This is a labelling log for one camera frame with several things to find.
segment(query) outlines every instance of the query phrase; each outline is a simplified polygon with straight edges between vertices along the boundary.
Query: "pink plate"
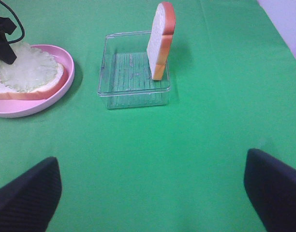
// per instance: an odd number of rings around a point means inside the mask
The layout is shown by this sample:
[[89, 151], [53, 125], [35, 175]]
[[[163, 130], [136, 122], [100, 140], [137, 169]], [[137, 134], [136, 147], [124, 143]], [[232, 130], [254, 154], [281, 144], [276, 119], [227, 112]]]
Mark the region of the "pink plate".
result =
[[40, 48], [51, 54], [58, 63], [61, 63], [68, 73], [68, 79], [63, 87], [48, 99], [44, 100], [0, 100], [0, 117], [23, 117], [40, 112], [59, 100], [70, 88], [74, 80], [74, 61], [71, 55], [63, 48], [38, 44], [32, 47]]

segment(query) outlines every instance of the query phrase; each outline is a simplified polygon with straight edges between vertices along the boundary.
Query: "black cable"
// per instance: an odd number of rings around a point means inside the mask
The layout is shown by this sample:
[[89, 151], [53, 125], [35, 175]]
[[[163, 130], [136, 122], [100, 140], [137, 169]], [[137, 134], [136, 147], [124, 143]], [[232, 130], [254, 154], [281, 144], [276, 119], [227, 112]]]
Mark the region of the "black cable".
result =
[[2, 45], [2, 44], [13, 44], [13, 43], [19, 42], [19, 41], [22, 40], [23, 37], [25, 36], [25, 32], [24, 32], [24, 28], [23, 28], [23, 26], [22, 26], [22, 24], [21, 24], [19, 18], [17, 17], [17, 15], [15, 14], [15, 12], [14, 12], [14, 11], [13, 11], [8, 5], [6, 5], [6, 4], [5, 4], [4, 2], [2, 2], [1, 0], [0, 0], [0, 4], [2, 4], [4, 7], [6, 7], [6, 8], [12, 13], [12, 15], [13, 15], [14, 18], [16, 19], [16, 21], [17, 21], [17, 23], [18, 23], [18, 25], [20, 26], [20, 29], [21, 29], [21, 36], [20, 36], [18, 39], [16, 39], [16, 40], [12, 40], [12, 41], [1, 42], [0, 45]]

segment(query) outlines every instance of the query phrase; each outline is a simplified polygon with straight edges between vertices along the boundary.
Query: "clear plastic container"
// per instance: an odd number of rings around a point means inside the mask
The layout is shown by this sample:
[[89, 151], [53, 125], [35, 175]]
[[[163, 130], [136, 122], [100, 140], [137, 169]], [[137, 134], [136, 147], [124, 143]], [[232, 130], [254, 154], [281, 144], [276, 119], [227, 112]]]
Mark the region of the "clear plastic container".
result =
[[136, 31], [106, 36], [98, 94], [108, 109], [168, 103], [168, 65], [161, 81], [151, 79], [146, 52], [150, 34]]

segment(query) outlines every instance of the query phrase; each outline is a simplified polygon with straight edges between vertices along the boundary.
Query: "green tablecloth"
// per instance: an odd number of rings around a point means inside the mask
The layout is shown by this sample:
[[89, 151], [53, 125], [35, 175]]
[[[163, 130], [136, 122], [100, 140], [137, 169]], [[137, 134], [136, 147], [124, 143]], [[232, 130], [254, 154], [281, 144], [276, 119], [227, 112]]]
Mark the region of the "green tablecloth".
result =
[[[170, 103], [121, 110], [97, 96], [104, 37], [149, 30], [158, 1], [5, 2], [26, 42], [75, 61], [56, 104], [0, 118], [0, 187], [59, 160], [63, 193], [47, 231], [264, 230], [244, 191], [245, 158], [256, 147], [296, 168], [296, 61], [256, 0], [172, 0]], [[10, 14], [0, 6], [0, 16]]]

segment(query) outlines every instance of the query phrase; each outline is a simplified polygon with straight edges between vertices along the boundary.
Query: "toy bread slice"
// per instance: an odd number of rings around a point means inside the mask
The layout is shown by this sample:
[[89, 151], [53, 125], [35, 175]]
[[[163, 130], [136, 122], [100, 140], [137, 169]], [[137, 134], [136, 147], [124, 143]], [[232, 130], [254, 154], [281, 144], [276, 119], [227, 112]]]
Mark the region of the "toy bread slice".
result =
[[31, 92], [17, 92], [0, 83], [0, 100], [41, 100], [48, 99], [54, 95], [66, 83], [68, 74], [63, 65], [58, 63], [56, 77], [44, 86], [38, 87]]
[[170, 2], [161, 2], [153, 19], [151, 36], [147, 46], [153, 80], [162, 80], [175, 25], [176, 16], [173, 5]]

